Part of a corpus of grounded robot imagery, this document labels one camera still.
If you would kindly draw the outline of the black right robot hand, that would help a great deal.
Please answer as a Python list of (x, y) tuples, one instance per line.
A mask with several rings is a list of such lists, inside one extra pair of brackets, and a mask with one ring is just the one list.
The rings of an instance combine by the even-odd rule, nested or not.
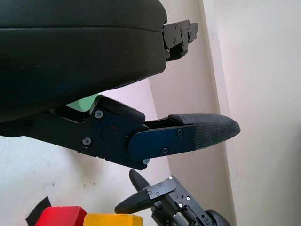
[(215, 210), (203, 210), (175, 176), (151, 185), (134, 169), (129, 178), (137, 192), (115, 207), (117, 214), (151, 209), (159, 226), (230, 226)]

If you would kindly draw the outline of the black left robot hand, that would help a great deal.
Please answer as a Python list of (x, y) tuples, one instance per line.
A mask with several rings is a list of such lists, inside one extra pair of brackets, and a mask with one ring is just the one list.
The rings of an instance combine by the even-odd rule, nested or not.
[(198, 25), (169, 24), (158, 0), (3, 0), (0, 134), (143, 170), (148, 161), (240, 132), (219, 114), (145, 115), (102, 95), (184, 57)]

